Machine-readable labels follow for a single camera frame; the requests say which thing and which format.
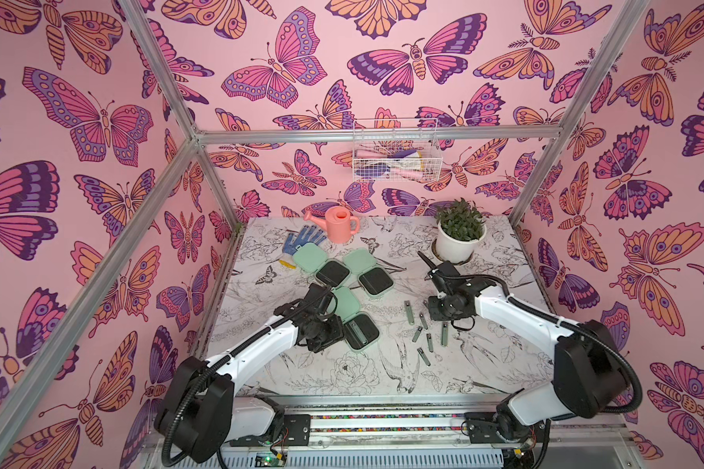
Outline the green clipper case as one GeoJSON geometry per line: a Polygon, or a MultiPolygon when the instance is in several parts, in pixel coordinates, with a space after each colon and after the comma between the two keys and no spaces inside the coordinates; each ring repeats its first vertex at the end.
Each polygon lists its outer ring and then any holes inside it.
{"type": "Polygon", "coordinates": [[[379,338],[381,332],[373,319],[362,310],[357,296],[348,287],[332,290],[330,309],[341,320],[344,340],[354,352],[370,348],[379,338]]]}

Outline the large green nail clipper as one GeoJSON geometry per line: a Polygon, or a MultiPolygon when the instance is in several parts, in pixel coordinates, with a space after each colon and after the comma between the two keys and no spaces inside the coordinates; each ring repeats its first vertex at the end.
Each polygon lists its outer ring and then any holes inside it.
{"type": "Polygon", "coordinates": [[[415,314],[414,310],[412,308],[412,304],[409,300],[404,301],[404,307],[405,307],[405,313],[407,316],[408,323],[410,326],[414,326],[416,324],[415,322],[415,314]]]}

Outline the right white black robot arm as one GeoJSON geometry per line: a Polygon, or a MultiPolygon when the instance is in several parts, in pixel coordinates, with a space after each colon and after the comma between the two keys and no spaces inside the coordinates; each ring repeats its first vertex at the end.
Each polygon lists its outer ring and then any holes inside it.
{"type": "Polygon", "coordinates": [[[432,320],[490,320],[551,358],[549,382],[510,394],[486,420],[498,438],[518,443],[539,423],[629,414],[639,408],[641,381],[604,324],[542,311],[516,297],[500,277],[462,275],[449,262],[435,264],[426,254],[419,256],[436,289],[427,301],[432,320]]]}

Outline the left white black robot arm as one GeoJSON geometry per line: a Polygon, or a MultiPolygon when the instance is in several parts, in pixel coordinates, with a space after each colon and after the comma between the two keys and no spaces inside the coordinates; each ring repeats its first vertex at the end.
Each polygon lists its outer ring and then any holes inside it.
{"type": "Polygon", "coordinates": [[[160,460],[165,468],[185,459],[203,463],[222,446],[249,439],[271,447],[281,442],[285,411],[275,401],[240,397],[238,392],[268,363],[296,346],[319,353],[344,340],[336,316],[340,300],[329,286],[310,285],[302,298],[280,305],[275,320],[237,346],[206,360],[189,357],[178,365],[154,419],[162,435],[160,460]]]}

